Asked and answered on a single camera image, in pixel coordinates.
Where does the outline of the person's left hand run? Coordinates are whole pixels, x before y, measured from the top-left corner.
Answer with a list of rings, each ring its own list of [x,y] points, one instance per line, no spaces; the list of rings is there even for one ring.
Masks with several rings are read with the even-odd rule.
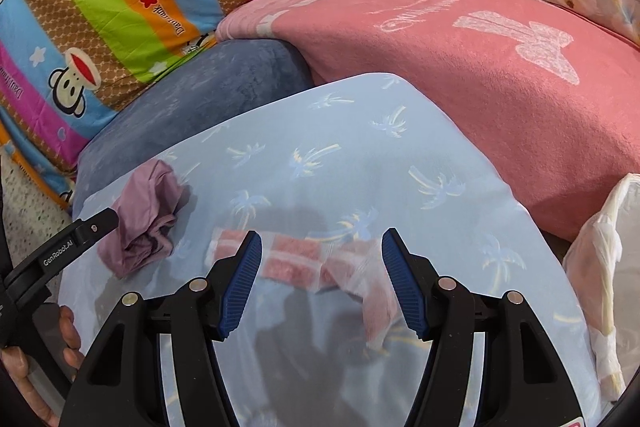
[[[68,306],[58,308],[58,329],[60,330],[64,363],[76,375],[85,355],[80,351],[81,339],[75,326],[75,315]],[[37,415],[43,426],[60,425],[60,414],[52,407],[52,393],[40,378],[40,367],[25,355],[19,347],[1,350],[1,362],[30,409]]]

